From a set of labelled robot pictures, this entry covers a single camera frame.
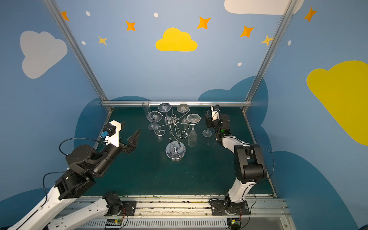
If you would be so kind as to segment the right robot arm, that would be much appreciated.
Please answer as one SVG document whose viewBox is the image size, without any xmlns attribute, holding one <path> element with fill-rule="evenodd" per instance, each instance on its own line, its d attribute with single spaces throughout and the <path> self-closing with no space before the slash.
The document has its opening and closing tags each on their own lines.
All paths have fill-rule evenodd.
<svg viewBox="0 0 368 230">
<path fill-rule="evenodd" d="M 245 196 L 262 179 L 267 178 L 264 156 L 260 146 L 246 143 L 230 132 L 230 116 L 219 112 L 206 115 L 207 127 L 215 129 L 215 139 L 234 154 L 236 179 L 228 190 L 219 214 L 249 214 Z"/>
</svg>

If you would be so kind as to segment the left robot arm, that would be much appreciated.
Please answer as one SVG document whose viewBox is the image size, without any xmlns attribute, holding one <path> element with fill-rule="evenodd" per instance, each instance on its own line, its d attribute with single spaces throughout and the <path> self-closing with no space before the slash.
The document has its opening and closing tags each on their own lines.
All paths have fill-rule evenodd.
<svg viewBox="0 0 368 230">
<path fill-rule="evenodd" d="M 107 169 L 121 152 L 130 154 L 137 148 L 141 130 L 128 138 L 128 143 L 120 142 L 119 133 L 125 123 L 115 120 L 103 126 L 101 137 L 104 148 L 98 152 L 90 145 L 81 145 L 66 155 L 68 170 L 62 172 L 55 185 L 45 197 L 21 220 L 8 230 L 74 230 L 86 222 L 105 215 L 128 214 L 116 192 L 108 192 L 91 205 L 60 219 L 55 217 L 69 204 L 80 198 L 95 185 L 95 178 L 105 175 Z"/>
</svg>

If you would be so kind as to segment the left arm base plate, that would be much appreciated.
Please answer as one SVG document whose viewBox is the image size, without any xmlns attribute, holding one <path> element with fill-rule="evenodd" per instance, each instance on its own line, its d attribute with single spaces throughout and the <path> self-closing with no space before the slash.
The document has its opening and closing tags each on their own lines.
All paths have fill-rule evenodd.
<svg viewBox="0 0 368 230">
<path fill-rule="evenodd" d="M 122 201 L 122 205 L 121 205 L 121 209 L 118 211 L 117 214 L 114 214 L 114 216 L 134 216 L 135 215 L 135 211 L 136 211 L 136 206 L 137 206 L 137 201 L 128 201 L 128 200 L 123 200 Z"/>
</svg>

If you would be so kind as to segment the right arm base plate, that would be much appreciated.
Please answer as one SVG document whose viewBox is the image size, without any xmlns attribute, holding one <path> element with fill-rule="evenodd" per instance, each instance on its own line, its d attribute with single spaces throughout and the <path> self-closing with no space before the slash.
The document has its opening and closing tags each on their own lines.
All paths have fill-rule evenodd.
<svg viewBox="0 0 368 230">
<path fill-rule="evenodd" d="M 231 202 L 227 197 L 224 200 L 212 198 L 209 200 L 211 212 L 213 216 L 249 216 L 250 208 L 248 203 Z"/>
</svg>

